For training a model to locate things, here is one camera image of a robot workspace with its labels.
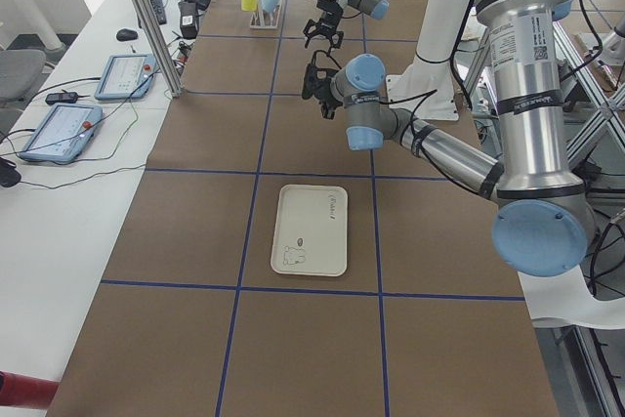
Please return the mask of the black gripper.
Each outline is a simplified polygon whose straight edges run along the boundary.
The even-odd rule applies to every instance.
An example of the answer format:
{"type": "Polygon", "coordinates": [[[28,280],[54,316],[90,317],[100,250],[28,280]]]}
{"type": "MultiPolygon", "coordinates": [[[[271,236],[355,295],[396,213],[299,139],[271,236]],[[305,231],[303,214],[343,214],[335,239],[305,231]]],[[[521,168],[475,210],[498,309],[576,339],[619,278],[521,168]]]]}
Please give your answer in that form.
{"type": "Polygon", "coordinates": [[[318,99],[324,119],[333,119],[335,109],[340,106],[340,102],[334,98],[331,91],[331,80],[337,73],[338,69],[318,67],[315,59],[312,59],[306,67],[301,96],[304,100],[312,97],[318,99]]]}
{"type": "Polygon", "coordinates": [[[344,32],[338,30],[339,23],[343,16],[343,8],[337,0],[318,0],[316,6],[322,11],[318,21],[308,20],[303,29],[306,37],[305,48],[308,49],[311,41],[318,34],[326,34],[329,42],[327,51],[338,50],[341,48],[344,38],[344,32]]]}

